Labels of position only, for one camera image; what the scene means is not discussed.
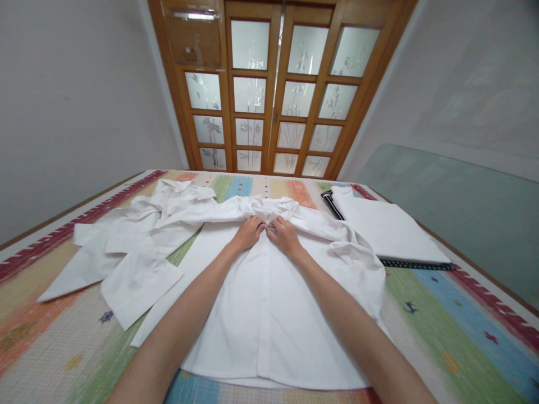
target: hand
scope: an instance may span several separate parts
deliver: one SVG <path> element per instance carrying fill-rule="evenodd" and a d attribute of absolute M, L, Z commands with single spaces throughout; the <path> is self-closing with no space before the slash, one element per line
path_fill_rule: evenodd
<path fill-rule="evenodd" d="M 239 254 L 257 243 L 260 233 L 262 233 L 265 227 L 265 221 L 258 216 L 251 216 L 250 219 L 241 225 L 229 245 Z"/>
<path fill-rule="evenodd" d="M 269 225 L 275 228 L 276 233 L 266 227 L 266 234 L 283 253 L 293 258 L 295 253 L 298 253 L 303 249 L 298 240 L 296 229 L 281 216 L 277 216 L 277 218 L 272 220 Z"/>

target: folded shirt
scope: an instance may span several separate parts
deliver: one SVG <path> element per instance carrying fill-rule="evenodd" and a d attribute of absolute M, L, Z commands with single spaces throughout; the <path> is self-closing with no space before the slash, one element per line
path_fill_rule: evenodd
<path fill-rule="evenodd" d="M 450 263 L 415 220 L 395 204 L 354 197 L 351 187 L 331 187 L 344 219 L 383 259 Z"/>

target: forearm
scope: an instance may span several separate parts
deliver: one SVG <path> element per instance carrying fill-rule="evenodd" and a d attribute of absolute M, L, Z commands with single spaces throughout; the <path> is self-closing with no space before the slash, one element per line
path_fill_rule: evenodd
<path fill-rule="evenodd" d="M 239 252 L 228 244 L 187 287 L 135 353 L 109 402 L 163 402 Z"/>
<path fill-rule="evenodd" d="M 352 296 L 302 247 L 290 255 L 333 332 L 382 402 L 436 403 L 410 363 Z"/>

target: shirt placket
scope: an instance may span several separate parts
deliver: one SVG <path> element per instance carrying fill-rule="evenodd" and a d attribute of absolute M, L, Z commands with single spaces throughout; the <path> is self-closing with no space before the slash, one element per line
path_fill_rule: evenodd
<path fill-rule="evenodd" d="M 264 249 L 262 265 L 262 287 L 260 294 L 260 330 L 258 334 L 257 375 L 270 377 L 270 252 Z"/>

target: white wall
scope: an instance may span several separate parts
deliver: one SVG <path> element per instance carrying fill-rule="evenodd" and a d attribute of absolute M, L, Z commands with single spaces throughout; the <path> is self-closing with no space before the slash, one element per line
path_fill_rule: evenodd
<path fill-rule="evenodd" d="M 539 181 L 539 5 L 420 0 L 341 170 L 395 144 Z"/>
<path fill-rule="evenodd" d="M 145 169 L 187 167 L 139 2 L 4 2 L 0 54 L 0 242 Z"/>

